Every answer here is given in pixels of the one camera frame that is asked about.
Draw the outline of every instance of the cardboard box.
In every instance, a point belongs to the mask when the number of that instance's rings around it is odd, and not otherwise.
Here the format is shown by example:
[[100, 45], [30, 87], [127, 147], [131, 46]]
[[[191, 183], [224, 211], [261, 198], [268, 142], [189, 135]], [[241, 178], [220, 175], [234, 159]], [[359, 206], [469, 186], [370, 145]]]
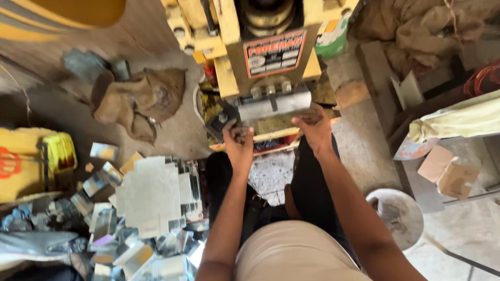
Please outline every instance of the cardboard box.
[[469, 197], [479, 170], [454, 163], [458, 157], [442, 146], [435, 145], [423, 161], [417, 173], [437, 185], [437, 191], [460, 200]]

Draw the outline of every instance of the concrete floor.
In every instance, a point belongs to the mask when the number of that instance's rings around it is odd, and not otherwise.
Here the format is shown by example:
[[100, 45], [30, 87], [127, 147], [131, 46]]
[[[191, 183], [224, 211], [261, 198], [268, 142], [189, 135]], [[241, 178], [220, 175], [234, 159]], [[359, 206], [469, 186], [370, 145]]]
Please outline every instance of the concrete floor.
[[[363, 76], [351, 46], [348, 53], [326, 61], [331, 84], [336, 89], [349, 80], [362, 80]], [[185, 160], [205, 158], [210, 154], [206, 133], [193, 109], [193, 89], [202, 76], [202, 70], [191, 57], [174, 52], [151, 61], [131, 62], [133, 72], [143, 67], [161, 69], [180, 67], [187, 69], [186, 91], [177, 114], [157, 128], [155, 146], [130, 139], [119, 125], [102, 125], [95, 121], [86, 105], [72, 97], [47, 88], [29, 91], [33, 110], [33, 126], [44, 126], [71, 134], [77, 147], [80, 169], [77, 176], [84, 180], [90, 174], [83, 166], [92, 142], [120, 146], [116, 166], [120, 166], [134, 152], [146, 156], [176, 155]], [[367, 194], [378, 188], [401, 189], [401, 183], [370, 100], [341, 110], [342, 119], [333, 126], [342, 162], [352, 174], [359, 189]], [[26, 126], [25, 99], [22, 94], [0, 96], [0, 125]], [[480, 140], [448, 146], [463, 161], [481, 169], [480, 180], [474, 194], [482, 187], [500, 182], [490, 166]], [[273, 205], [284, 203], [283, 188], [292, 178], [293, 153], [262, 156], [254, 161], [250, 181]], [[450, 251], [500, 270], [500, 205], [494, 199], [483, 199], [446, 207], [444, 211], [424, 216], [425, 232]], [[428, 279], [466, 281], [470, 267], [446, 256], [425, 238], [405, 252], [410, 262]], [[493, 281], [500, 278], [475, 269], [473, 281]]]

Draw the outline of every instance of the black pants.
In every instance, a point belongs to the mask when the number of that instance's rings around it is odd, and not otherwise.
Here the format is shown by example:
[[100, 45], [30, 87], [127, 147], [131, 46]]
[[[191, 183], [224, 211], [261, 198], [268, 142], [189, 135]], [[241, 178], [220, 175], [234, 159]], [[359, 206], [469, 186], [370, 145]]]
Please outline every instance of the black pants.
[[[335, 154], [340, 157], [337, 142], [333, 134], [331, 135], [331, 144]], [[359, 266], [358, 259], [339, 222], [320, 163], [314, 156], [313, 150], [309, 146], [305, 136], [300, 140], [298, 151], [298, 164], [290, 183], [290, 189], [300, 216], [304, 221], [330, 234]], [[217, 217], [233, 175], [228, 155], [225, 152], [215, 152], [210, 155], [206, 163], [206, 172], [208, 192], [210, 194], [209, 212], [211, 226]], [[248, 209], [248, 201], [255, 194], [257, 192], [247, 184], [245, 213]], [[259, 220], [255, 226], [255, 231], [266, 223], [290, 219], [286, 215], [283, 205], [267, 207], [262, 212], [266, 214], [264, 216], [266, 218]]]

